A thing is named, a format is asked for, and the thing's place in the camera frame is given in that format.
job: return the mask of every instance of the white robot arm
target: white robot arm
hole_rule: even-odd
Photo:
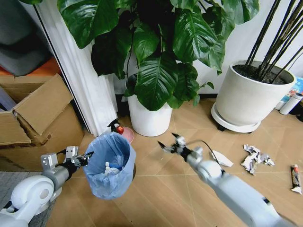
[[[60,195],[65,181],[86,166],[93,154],[78,156],[78,147],[67,147],[64,153],[65,160],[59,165],[57,154],[41,156],[43,172],[24,179],[14,188],[11,201],[0,211],[0,227],[28,227],[30,220],[49,207]]]
[[[208,184],[245,224],[250,227],[294,227],[283,219],[269,200],[240,178],[226,173],[220,165],[212,160],[203,161],[202,148],[190,150],[183,137],[174,134],[176,143],[166,147],[160,143],[165,152],[177,153],[189,163],[200,179]]]

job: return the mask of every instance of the white flower pot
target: white flower pot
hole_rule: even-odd
[[[160,110],[149,111],[137,99],[128,97],[133,129],[143,136],[159,136],[169,128],[172,108],[166,103]]]
[[[262,121],[273,110],[277,103],[295,84],[296,78],[284,70],[281,74],[287,84],[266,84],[241,76],[234,65],[245,64],[237,61],[230,65],[216,100],[216,108],[220,116],[234,125],[252,125]],[[258,67],[260,61],[254,61]],[[274,66],[273,72],[280,68]]]

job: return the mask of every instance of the trash can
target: trash can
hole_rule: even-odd
[[[135,174],[135,150],[123,136],[111,132],[94,139],[85,153],[92,151],[94,154],[84,167],[92,193],[105,200],[122,196]],[[106,173],[108,166],[118,170]]]

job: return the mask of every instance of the white door frame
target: white door frame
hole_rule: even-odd
[[[77,47],[56,1],[44,0],[34,8],[86,127],[94,136],[102,134],[117,117],[113,80],[98,78],[90,60],[92,44]]]

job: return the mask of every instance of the black soil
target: black soil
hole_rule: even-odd
[[[273,79],[276,77],[275,73],[269,72],[266,75],[265,79],[262,81],[262,78],[258,77],[258,74],[256,73],[258,68],[251,65],[235,65],[233,66],[233,69],[246,78],[267,84],[271,84]],[[273,84],[286,84],[286,82],[281,78],[277,78]]]

